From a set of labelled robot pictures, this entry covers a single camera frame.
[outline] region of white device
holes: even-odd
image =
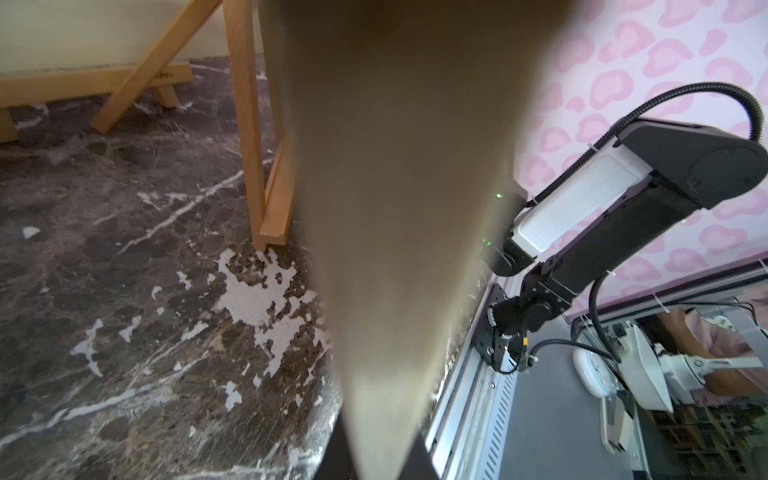
[[[536,208],[515,219],[512,237],[531,258],[598,208],[640,183],[653,168],[624,145],[606,146]]]

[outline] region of metal bracket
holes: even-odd
[[[491,324],[488,308],[494,303],[506,299],[507,294],[498,283],[491,285],[491,291],[485,299],[485,305],[480,309],[480,318],[472,334],[472,346],[478,351],[483,362],[489,364],[497,372],[503,371],[504,354],[507,353],[507,348],[510,347],[508,342],[501,338],[498,329]],[[512,351],[510,351],[510,355],[513,355],[513,358],[517,358]]]

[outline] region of blurry beige object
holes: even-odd
[[[93,68],[138,61],[176,18],[187,0],[2,0],[0,74]],[[262,51],[257,28],[253,40]],[[221,11],[176,56],[227,55]]]
[[[351,449],[391,480],[569,2],[265,2]]]

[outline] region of black cable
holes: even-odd
[[[599,348],[588,345],[586,343],[579,343],[579,342],[573,342],[571,340],[565,340],[565,339],[548,339],[548,340],[542,340],[541,342],[537,343],[531,348],[531,356],[535,356],[536,352],[538,352],[542,347],[545,347],[547,345],[570,345],[575,346],[580,349],[589,350],[590,352],[597,353],[599,356],[604,356],[605,358],[612,360],[614,357],[611,356],[610,353],[604,352],[603,350],[600,350]]]
[[[613,360],[615,360],[616,363],[621,363],[621,358],[619,358],[616,349],[614,349],[614,346],[611,344],[611,340],[608,339],[608,335],[603,330],[603,326],[600,324],[600,317],[598,316],[598,293],[600,293],[600,287],[603,286],[603,282],[607,276],[608,272],[603,273],[602,276],[598,277],[594,283],[592,283],[592,289],[589,291],[589,316],[592,318],[592,325],[598,333],[598,337],[603,343],[605,350],[611,354],[611,357],[613,357]]]
[[[560,187],[563,184],[563,182],[573,177],[573,175],[584,164],[586,164],[589,161],[589,159],[592,158],[602,147],[605,147],[605,145],[607,145],[608,142],[611,141],[611,138],[616,137],[627,126],[629,126],[629,124],[631,124],[633,121],[636,121],[642,114],[649,111],[651,108],[656,107],[659,104],[664,103],[665,101],[671,100],[672,98],[680,97],[681,95],[699,93],[703,91],[711,91],[715,93],[725,94],[731,97],[732,99],[738,101],[741,104],[741,106],[744,107],[744,110],[746,110],[747,116],[750,118],[750,140],[760,141],[760,135],[763,131],[763,111],[760,108],[760,103],[758,102],[758,100],[754,96],[752,96],[750,92],[742,88],[739,88],[736,85],[731,85],[731,84],[721,83],[716,81],[705,81],[702,83],[683,85],[682,87],[673,88],[672,90],[666,91],[663,94],[660,94],[660,95],[657,95],[656,97],[651,98],[649,101],[645,102],[640,107],[635,108],[626,117],[620,118],[619,121],[611,125],[611,128],[609,128],[608,131],[605,132],[605,135],[600,137],[598,141],[594,142],[594,146],[592,148],[585,151],[579,157],[579,159],[576,160],[576,162],[573,165],[571,165],[566,171],[564,171],[560,175],[560,177],[557,177],[539,195],[537,195],[533,200],[530,200],[529,202],[527,202],[525,206],[533,207],[537,204],[540,204],[542,201],[544,201],[544,199],[549,197],[552,194],[552,192],[557,190],[558,187]]]

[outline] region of wooden leg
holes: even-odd
[[[91,121],[91,126],[106,134],[120,116],[150,84],[155,74],[176,56],[192,36],[216,11],[221,0],[191,0],[165,31],[160,40],[142,58],[120,87],[109,97]]]
[[[251,0],[223,0],[227,46],[230,51],[230,76],[240,131],[248,213],[253,246],[264,250],[260,235],[266,202],[264,172],[261,163],[259,96],[256,90],[256,51],[253,46],[253,5]]]
[[[261,237],[274,245],[285,245],[288,238],[293,191],[296,187],[296,156],[288,139],[280,142],[270,179],[266,184],[266,211]]]
[[[0,108],[0,144],[14,140],[18,140],[18,132],[13,125],[11,112],[7,108]]]
[[[161,87],[152,87],[152,94],[154,94],[157,101],[160,102],[165,108],[174,108],[179,106],[179,98],[176,96],[176,91],[173,85],[163,85]]]

